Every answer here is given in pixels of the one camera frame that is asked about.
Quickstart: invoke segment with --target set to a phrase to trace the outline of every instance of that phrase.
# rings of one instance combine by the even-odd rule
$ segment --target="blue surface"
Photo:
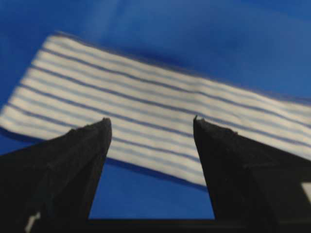
[[[308,0],[0,0],[0,106],[55,31],[234,85],[310,99],[310,9]],[[1,130],[0,153],[37,141]],[[106,164],[91,216],[212,216],[197,205],[209,205],[206,190],[168,177],[150,185],[161,176],[129,167]],[[130,186],[134,180],[139,185]],[[183,195],[176,200],[177,191]]]

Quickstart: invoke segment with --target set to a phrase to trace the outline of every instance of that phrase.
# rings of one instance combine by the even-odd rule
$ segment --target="striped fabric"
[[[48,37],[2,109],[0,125],[51,139],[109,117],[108,157],[206,185],[195,115],[311,160],[311,107]]]

